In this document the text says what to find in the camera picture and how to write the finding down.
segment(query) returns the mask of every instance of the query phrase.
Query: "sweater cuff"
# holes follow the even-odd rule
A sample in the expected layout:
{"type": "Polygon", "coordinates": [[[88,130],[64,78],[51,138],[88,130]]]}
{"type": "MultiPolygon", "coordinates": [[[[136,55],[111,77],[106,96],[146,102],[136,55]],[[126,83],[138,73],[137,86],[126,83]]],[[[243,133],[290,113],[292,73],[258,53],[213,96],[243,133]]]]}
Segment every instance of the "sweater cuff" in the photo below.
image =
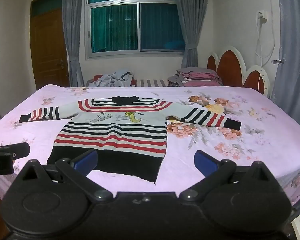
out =
{"type": "Polygon", "coordinates": [[[241,127],[241,122],[238,122],[238,121],[228,118],[225,121],[225,124],[223,125],[223,127],[239,131],[240,127],[241,127]]]}
{"type": "Polygon", "coordinates": [[[22,122],[28,122],[30,118],[31,118],[31,114],[22,115],[22,116],[20,117],[19,123],[22,123],[22,122]]]}

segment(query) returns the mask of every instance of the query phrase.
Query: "yellow cartoon character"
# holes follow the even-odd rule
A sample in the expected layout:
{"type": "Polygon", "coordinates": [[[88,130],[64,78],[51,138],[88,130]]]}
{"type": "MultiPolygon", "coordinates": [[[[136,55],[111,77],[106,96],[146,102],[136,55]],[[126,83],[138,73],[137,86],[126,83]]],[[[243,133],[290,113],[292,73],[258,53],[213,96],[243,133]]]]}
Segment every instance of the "yellow cartoon character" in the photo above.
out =
{"type": "Polygon", "coordinates": [[[131,122],[140,122],[141,118],[140,119],[136,119],[135,116],[134,116],[135,113],[136,112],[126,112],[126,116],[129,117],[129,119],[130,119],[131,122]]]}

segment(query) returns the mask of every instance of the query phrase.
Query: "floral bedsheet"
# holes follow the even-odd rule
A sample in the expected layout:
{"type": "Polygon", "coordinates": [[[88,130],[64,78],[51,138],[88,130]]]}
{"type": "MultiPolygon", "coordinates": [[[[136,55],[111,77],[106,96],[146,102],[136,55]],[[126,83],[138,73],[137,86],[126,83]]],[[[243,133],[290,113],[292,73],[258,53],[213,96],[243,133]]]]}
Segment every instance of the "floral bedsheet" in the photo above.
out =
{"type": "Polygon", "coordinates": [[[202,150],[214,158],[238,165],[265,162],[294,204],[300,198],[300,126],[269,99],[252,89],[233,87],[169,88],[61,88],[48,85],[0,120],[0,145],[26,141],[31,152],[15,162],[15,174],[0,176],[0,197],[30,159],[45,164],[53,141],[69,121],[19,123],[22,114],[42,106],[59,106],[87,98],[114,96],[158,98],[210,110],[242,122],[241,130],[206,127],[168,121],[168,145],[157,182],[134,176],[92,171],[88,178],[112,191],[181,191],[204,176],[194,166],[194,154],[202,150]]]}

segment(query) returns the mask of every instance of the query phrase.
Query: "white wall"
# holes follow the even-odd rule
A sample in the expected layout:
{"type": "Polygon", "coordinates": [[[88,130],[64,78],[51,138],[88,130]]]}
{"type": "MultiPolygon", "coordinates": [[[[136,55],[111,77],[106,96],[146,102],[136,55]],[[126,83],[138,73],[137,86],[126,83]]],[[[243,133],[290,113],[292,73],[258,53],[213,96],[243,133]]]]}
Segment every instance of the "white wall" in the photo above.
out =
{"type": "Polygon", "coordinates": [[[24,47],[25,0],[0,0],[0,114],[30,94],[24,47]]]}
{"type": "MultiPolygon", "coordinates": [[[[31,87],[35,91],[35,82],[32,70],[30,38],[29,38],[29,21],[30,21],[30,3],[32,0],[26,2],[26,52],[27,52],[27,66],[31,76],[31,87]]],[[[213,49],[213,1],[209,0],[207,15],[203,25],[203,30],[198,46],[198,61],[199,66],[206,67],[209,53],[213,49]]],[[[114,72],[116,70],[126,68],[135,73],[135,78],[163,78],[166,79],[176,73],[180,68],[182,57],[167,57],[167,56],[112,56],[102,57],[100,59],[85,59],[84,52],[84,3],[82,3],[82,17],[81,17],[81,37],[80,37],[80,54],[79,60],[81,64],[84,81],[92,79],[94,75],[114,72]]]]}
{"type": "MultiPolygon", "coordinates": [[[[279,0],[272,0],[272,4],[276,46],[270,61],[264,67],[269,76],[271,89],[277,71],[277,65],[273,65],[271,60],[279,59],[280,45],[279,0]]],[[[264,10],[270,16],[270,0],[213,0],[214,50],[218,55],[223,47],[232,45],[241,52],[247,69],[252,65],[260,65],[260,58],[255,55],[258,10],[264,10]]],[[[261,42],[263,55],[266,55],[273,46],[270,17],[262,27],[261,42]]]]}

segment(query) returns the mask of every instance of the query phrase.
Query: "gray curtain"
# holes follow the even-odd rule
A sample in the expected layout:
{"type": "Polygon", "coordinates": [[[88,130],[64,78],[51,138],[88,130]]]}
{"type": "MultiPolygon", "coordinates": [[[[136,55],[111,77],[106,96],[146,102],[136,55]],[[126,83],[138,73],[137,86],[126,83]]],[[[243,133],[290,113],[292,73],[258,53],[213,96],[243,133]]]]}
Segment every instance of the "gray curtain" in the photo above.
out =
{"type": "Polygon", "coordinates": [[[181,67],[198,67],[198,43],[208,0],[176,0],[186,50],[181,67]]]}
{"type": "Polygon", "coordinates": [[[84,86],[79,62],[81,8],[82,0],[62,0],[63,32],[69,55],[71,87],[84,86]]]}
{"type": "Polygon", "coordinates": [[[280,59],[271,100],[300,124],[300,0],[279,0],[280,59]]]}

